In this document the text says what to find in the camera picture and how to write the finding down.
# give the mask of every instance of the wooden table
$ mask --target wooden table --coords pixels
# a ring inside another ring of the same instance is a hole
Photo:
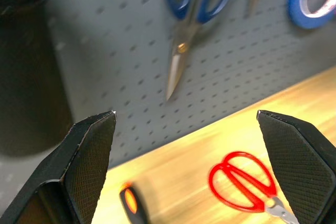
[[[237,150],[256,155],[271,169],[256,120],[258,109],[311,122],[336,145],[335,98],[336,68],[332,68],[108,171],[92,223],[129,223],[119,199],[120,186],[126,181],[140,190],[153,224],[284,223],[266,213],[248,214],[223,205],[208,188],[209,170]],[[239,161],[264,181],[251,162]],[[224,176],[218,181],[225,195],[244,200]],[[289,207],[277,187],[280,199]]]

